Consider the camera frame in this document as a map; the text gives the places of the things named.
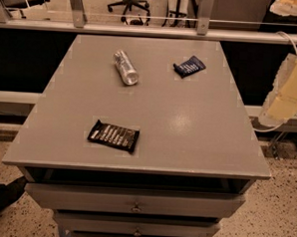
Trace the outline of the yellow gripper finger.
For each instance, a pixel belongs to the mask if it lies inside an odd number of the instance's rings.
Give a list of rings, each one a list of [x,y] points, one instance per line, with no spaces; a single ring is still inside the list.
[[[266,96],[258,121],[279,126],[297,114],[297,56],[288,54],[277,72],[272,91]]]

